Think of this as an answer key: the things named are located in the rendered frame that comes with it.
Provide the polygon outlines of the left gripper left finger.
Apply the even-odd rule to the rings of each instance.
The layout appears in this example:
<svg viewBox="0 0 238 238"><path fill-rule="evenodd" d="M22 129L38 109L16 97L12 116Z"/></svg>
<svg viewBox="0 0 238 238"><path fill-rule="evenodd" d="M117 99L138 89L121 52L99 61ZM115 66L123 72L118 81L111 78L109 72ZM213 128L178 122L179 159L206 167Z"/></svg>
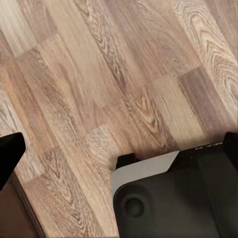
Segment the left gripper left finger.
<svg viewBox="0 0 238 238"><path fill-rule="evenodd" d="M0 137L0 192L25 151L22 132Z"/></svg>

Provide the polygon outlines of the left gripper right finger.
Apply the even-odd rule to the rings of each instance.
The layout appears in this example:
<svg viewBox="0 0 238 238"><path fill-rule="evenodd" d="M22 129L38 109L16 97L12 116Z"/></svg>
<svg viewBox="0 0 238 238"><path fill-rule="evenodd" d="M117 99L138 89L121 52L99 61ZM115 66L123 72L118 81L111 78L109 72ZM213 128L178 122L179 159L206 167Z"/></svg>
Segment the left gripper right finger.
<svg viewBox="0 0 238 238"><path fill-rule="evenodd" d="M238 134L227 132L222 149L238 172Z"/></svg>

